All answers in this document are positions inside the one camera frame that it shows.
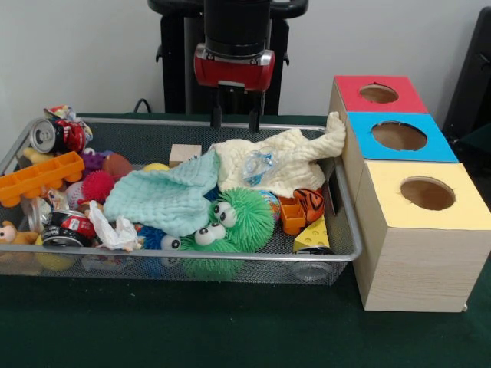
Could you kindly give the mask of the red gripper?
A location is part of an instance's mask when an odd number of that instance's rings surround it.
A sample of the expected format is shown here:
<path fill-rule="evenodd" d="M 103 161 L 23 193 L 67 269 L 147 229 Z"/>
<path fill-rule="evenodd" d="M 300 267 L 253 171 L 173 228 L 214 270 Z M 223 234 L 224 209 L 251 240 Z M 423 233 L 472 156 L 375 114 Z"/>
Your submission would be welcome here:
<path fill-rule="evenodd" d="M 265 50 L 259 57 L 225 59 L 198 44 L 194 53 L 194 73 L 198 84 L 212 89 L 210 126 L 219 129 L 222 124 L 221 91 L 219 86 L 241 87 L 251 91 L 252 109 L 249 112 L 249 131 L 257 133 L 262 112 L 262 93 L 270 86 L 275 66 L 275 53 Z"/>

